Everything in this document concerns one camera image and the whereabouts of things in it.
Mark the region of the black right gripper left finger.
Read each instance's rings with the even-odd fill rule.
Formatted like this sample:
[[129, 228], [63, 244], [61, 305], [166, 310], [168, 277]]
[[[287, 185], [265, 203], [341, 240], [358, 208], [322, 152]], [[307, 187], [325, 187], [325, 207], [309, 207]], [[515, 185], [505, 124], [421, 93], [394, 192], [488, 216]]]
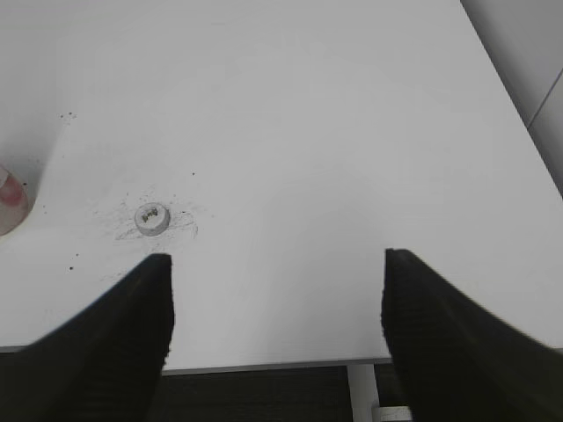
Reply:
[[175, 323], [172, 258], [152, 254], [98, 300], [1, 361], [3, 421], [144, 421]]

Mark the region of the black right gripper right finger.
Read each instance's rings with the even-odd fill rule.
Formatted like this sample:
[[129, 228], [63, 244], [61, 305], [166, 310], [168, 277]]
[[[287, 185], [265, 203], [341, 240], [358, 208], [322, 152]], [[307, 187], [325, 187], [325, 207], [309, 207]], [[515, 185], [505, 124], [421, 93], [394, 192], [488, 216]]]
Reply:
[[409, 250], [384, 255], [381, 324], [416, 421], [560, 421], [562, 354]]

